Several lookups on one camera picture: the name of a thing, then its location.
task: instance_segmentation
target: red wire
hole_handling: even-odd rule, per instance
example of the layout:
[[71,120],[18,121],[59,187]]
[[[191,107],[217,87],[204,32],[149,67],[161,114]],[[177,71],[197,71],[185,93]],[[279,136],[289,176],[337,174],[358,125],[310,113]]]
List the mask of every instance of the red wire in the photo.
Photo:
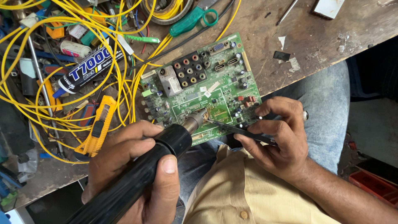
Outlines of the red wire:
[[[141,14],[141,15],[144,17],[144,19],[146,20],[146,16],[144,15],[144,13],[140,11],[140,14]],[[149,24],[146,26],[146,37],[149,37]],[[144,44],[144,48],[142,49],[141,54],[144,53],[145,48],[146,48],[146,43]]]

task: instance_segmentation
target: jeans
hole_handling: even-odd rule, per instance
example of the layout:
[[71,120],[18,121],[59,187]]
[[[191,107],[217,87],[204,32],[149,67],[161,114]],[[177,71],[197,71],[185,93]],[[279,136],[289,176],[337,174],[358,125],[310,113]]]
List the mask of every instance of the jeans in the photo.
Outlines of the jeans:
[[[309,120],[304,123],[308,156],[336,174],[348,122],[349,93],[347,63],[342,61],[261,100],[264,102],[273,96],[285,96],[301,101],[309,114]],[[280,116],[267,116],[266,119],[280,119]],[[196,145],[178,161],[180,197],[185,203],[196,184],[216,161],[221,144],[224,143],[211,140]]]

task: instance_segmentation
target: black chip on table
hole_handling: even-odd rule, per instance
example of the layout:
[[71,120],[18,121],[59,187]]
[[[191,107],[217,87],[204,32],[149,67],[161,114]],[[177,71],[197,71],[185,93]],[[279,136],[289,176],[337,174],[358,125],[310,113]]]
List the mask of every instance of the black chip on table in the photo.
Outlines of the black chip on table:
[[275,51],[274,58],[282,61],[288,61],[290,59],[290,54],[285,52]]

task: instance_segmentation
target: t7000 glue tube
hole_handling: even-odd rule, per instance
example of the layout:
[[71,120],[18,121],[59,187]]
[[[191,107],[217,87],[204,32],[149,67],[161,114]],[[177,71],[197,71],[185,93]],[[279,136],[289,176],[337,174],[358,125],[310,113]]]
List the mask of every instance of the t7000 glue tube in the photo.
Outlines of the t7000 glue tube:
[[[123,39],[123,36],[117,35],[117,40],[122,46],[124,52],[127,55],[132,55],[134,51]],[[114,49],[114,40],[107,38],[106,41],[109,43],[110,48]],[[123,53],[119,47],[117,47],[115,59],[115,63],[123,59]],[[75,67],[73,67],[68,74],[64,75],[58,80],[58,84],[61,88],[59,88],[53,94],[53,97],[58,98],[66,92],[71,94],[77,93],[98,75],[107,74],[111,68],[111,65],[112,55],[109,53],[106,47],[101,44],[93,52],[87,55],[82,62],[75,65]]]

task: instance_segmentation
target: scratched wooden surface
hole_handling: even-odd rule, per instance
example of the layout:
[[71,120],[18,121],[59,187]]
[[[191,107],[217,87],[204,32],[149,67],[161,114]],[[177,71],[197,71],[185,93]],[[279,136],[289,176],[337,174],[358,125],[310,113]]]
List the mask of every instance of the scratched wooden surface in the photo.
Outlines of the scratched wooden surface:
[[[300,0],[285,20],[276,26],[276,22],[291,2],[292,0],[243,0],[234,21],[225,33],[225,35],[237,31],[240,33],[262,96],[364,51],[370,44],[376,45],[398,34],[398,4],[381,7],[377,4],[377,0],[346,0],[336,19],[328,20],[312,13],[315,0]],[[227,0],[220,1],[214,9],[221,12],[228,3]],[[213,28],[156,62],[159,64],[169,62],[214,42],[229,21],[237,4],[238,0],[233,9]],[[271,12],[271,15],[264,18],[268,12]],[[150,25],[150,34],[154,37],[166,36],[167,28],[152,23]],[[181,42],[199,28],[201,26],[197,26],[188,34],[174,38],[170,46]],[[286,40],[281,50],[282,45],[278,37],[283,36],[286,36]],[[138,55],[141,55],[139,47],[134,49],[138,49],[136,53],[139,51]],[[152,51],[152,47],[147,47],[142,57],[148,57]],[[289,72],[292,68],[291,63],[279,64],[278,60],[273,58],[275,51],[291,53],[291,58],[297,59],[300,70]]]

